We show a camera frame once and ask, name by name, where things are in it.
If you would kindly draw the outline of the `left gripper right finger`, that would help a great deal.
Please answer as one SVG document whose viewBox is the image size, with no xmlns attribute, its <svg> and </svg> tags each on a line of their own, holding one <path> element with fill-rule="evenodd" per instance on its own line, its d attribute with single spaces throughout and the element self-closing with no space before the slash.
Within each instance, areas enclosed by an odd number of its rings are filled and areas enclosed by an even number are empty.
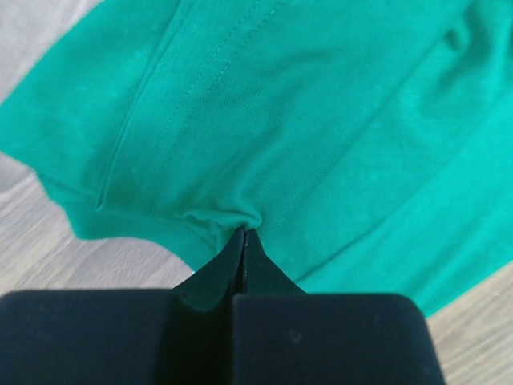
<svg viewBox="0 0 513 385">
<path fill-rule="evenodd" d="M 235 384 L 442 384 L 420 309 L 398 294 L 307 294 L 238 229 Z"/>
</svg>

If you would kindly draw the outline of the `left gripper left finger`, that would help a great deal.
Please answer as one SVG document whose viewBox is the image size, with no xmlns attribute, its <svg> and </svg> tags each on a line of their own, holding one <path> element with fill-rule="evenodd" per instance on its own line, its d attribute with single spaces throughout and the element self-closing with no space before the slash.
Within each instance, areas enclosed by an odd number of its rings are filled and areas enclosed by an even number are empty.
<svg viewBox="0 0 513 385">
<path fill-rule="evenodd" d="M 4 384 L 226 384 L 244 248 L 172 289 L 21 290 L 1 298 Z"/>
</svg>

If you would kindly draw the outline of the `green t shirt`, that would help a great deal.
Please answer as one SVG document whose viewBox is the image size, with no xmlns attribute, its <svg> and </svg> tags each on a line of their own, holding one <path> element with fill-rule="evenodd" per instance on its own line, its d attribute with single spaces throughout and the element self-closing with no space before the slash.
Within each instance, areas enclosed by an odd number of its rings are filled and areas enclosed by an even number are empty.
<svg viewBox="0 0 513 385">
<path fill-rule="evenodd" d="M 1 106 L 85 239 L 433 314 L 512 259 L 509 1 L 105 1 Z"/>
</svg>

